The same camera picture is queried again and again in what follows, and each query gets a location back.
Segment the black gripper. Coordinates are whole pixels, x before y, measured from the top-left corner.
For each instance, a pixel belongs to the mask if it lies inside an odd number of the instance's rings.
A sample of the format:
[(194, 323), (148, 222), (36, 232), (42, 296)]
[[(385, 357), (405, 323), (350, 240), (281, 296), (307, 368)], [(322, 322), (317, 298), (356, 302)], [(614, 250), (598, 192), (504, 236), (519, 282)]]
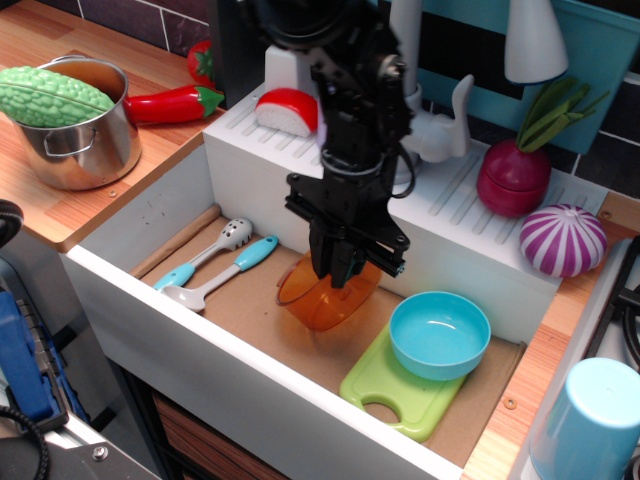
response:
[(404, 271), (408, 236), (392, 219), (397, 161), (355, 174), (325, 167), (323, 176), (287, 176), (286, 208), (309, 223), (312, 266), (318, 278), (331, 275), (343, 288), (370, 263), (390, 276)]

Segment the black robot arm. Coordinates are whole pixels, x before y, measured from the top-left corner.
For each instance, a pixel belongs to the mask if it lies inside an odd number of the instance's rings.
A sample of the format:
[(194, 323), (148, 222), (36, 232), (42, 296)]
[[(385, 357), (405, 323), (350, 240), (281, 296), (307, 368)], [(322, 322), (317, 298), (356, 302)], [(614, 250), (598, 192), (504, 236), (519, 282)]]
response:
[(410, 241), (388, 212), (401, 142), (414, 117), (406, 66), (387, 21), (367, 1), (243, 1), (261, 39), (310, 67), (326, 125), (321, 178), (291, 173), (287, 208), (309, 224), (313, 270), (342, 288), (365, 264), (391, 276)]

